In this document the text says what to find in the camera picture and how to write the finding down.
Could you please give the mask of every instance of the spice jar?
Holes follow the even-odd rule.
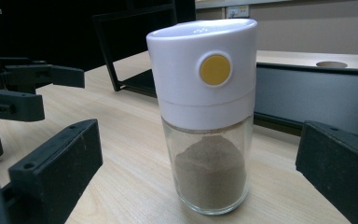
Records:
[[[194,21],[146,37],[175,187],[202,214],[235,209],[249,190],[255,27]]]

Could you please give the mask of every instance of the yellow button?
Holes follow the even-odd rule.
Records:
[[[203,61],[200,68],[202,80],[209,85],[220,85],[228,79],[231,65],[222,55],[212,55]]]

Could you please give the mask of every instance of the wooden table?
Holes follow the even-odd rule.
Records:
[[[257,59],[309,65],[310,56],[259,51]],[[323,55],[313,60],[325,61]],[[147,53],[116,64],[124,77],[150,67]],[[97,119],[103,166],[67,223],[348,223],[296,171],[297,136],[255,126],[247,198],[229,214],[204,216],[187,208],[176,194],[157,99],[130,91],[113,92],[105,66],[86,73],[85,89],[48,85],[37,93],[43,96],[46,119],[29,123],[0,120],[5,151],[0,158],[0,185],[8,182],[8,167],[61,129]]]

